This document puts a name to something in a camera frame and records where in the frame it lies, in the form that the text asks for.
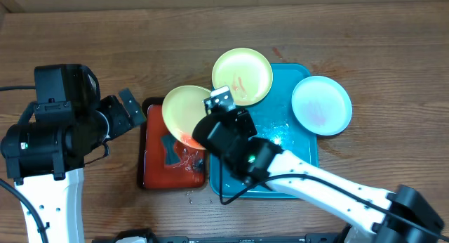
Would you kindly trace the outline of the hourglass green red sponge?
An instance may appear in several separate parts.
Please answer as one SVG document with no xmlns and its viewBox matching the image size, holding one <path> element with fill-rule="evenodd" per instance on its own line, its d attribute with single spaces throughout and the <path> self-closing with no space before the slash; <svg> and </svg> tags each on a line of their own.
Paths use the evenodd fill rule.
<svg viewBox="0 0 449 243">
<path fill-rule="evenodd" d="M 171 134 L 166 134 L 161 137 L 161 141 L 166 150 L 165 165 L 172 166 L 180 163 L 180 158 L 175 151 L 176 138 Z"/>
</svg>

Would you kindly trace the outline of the yellow plate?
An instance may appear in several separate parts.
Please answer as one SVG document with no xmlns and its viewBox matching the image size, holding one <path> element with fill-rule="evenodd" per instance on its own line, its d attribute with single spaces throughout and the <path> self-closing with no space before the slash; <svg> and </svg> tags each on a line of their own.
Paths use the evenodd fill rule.
<svg viewBox="0 0 449 243">
<path fill-rule="evenodd" d="M 270 91 L 273 80 L 268 59 L 251 48 L 234 48 L 223 53 L 212 71 L 213 87 L 228 86 L 239 106 L 260 102 Z"/>
<path fill-rule="evenodd" d="M 194 85 L 179 86 L 163 99 L 162 117 L 168 131 L 182 144 L 204 150 L 192 137 L 196 125 L 206 116 L 203 100 L 210 90 Z"/>
</svg>

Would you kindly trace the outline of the light blue plate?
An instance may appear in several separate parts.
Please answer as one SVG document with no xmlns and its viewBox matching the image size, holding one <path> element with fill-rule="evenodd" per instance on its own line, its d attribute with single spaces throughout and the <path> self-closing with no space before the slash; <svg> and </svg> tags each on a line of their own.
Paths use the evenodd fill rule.
<svg viewBox="0 0 449 243">
<path fill-rule="evenodd" d="M 346 90 L 335 80 L 324 76 L 310 76 L 300 81 L 294 88 L 291 103 L 299 123 L 319 136 L 343 132 L 353 114 Z"/>
</svg>

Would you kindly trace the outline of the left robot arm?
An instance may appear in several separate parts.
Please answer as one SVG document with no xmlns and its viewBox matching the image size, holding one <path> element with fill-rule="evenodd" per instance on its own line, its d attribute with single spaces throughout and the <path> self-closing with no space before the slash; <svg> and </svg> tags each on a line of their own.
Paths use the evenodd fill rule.
<svg viewBox="0 0 449 243">
<path fill-rule="evenodd" d="M 97 77 L 81 64 L 34 70 L 36 100 L 1 140 L 6 173 L 1 185 L 22 206 L 29 242 L 84 242 L 84 157 L 146 121 L 124 89 L 100 95 Z"/>
</svg>

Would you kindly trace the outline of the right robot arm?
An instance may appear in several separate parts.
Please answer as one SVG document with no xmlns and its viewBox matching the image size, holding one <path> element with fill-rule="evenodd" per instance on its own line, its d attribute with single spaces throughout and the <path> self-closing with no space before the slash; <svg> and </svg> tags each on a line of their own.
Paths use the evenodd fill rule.
<svg viewBox="0 0 449 243">
<path fill-rule="evenodd" d="M 212 112 L 193 139 L 220 160 L 247 190 L 264 186 L 295 196 L 349 224 L 343 242 L 437 242 L 444 222 L 422 195 L 402 185 L 397 192 L 368 187 L 312 166 L 255 135 L 243 110 Z"/>
</svg>

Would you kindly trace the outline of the teal plastic tray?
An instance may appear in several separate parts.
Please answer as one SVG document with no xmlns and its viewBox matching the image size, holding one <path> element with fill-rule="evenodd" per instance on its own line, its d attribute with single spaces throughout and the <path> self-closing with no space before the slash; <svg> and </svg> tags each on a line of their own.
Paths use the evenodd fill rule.
<svg viewBox="0 0 449 243">
<path fill-rule="evenodd" d="M 255 105 L 246 109 L 249 111 L 255 127 L 256 137 L 266 138 L 290 150 L 294 155 L 307 163 L 318 167 L 319 152 L 316 135 L 306 130 L 296 119 L 292 108 L 292 94 L 296 85 L 310 77 L 309 70 L 300 64 L 271 64 L 274 80 L 269 93 Z M 219 159 L 210 156 L 210 186 L 219 194 Z M 230 172 L 223 168 L 222 196 L 230 198 L 245 188 L 245 185 L 231 177 Z M 291 195 L 273 192 L 262 186 L 247 191 L 242 198 L 253 199 L 297 199 Z"/>
</svg>

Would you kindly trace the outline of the red black small tray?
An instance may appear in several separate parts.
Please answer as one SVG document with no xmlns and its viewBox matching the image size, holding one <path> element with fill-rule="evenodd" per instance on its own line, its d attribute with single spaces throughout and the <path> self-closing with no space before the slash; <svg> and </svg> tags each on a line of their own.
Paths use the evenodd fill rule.
<svg viewBox="0 0 449 243">
<path fill-rule="evenodd" d="M 176 141 L 180 163 L 165 165 L 166 150 L 161 137 L 171 134 L 162 117 L 163 98 L 147 98 L 142 111 L 147 121 L 140 127 L 140 154 L 137 184 L 146 190 L 200 188 L 206 182 L 206 153 Z"/>
</svg>

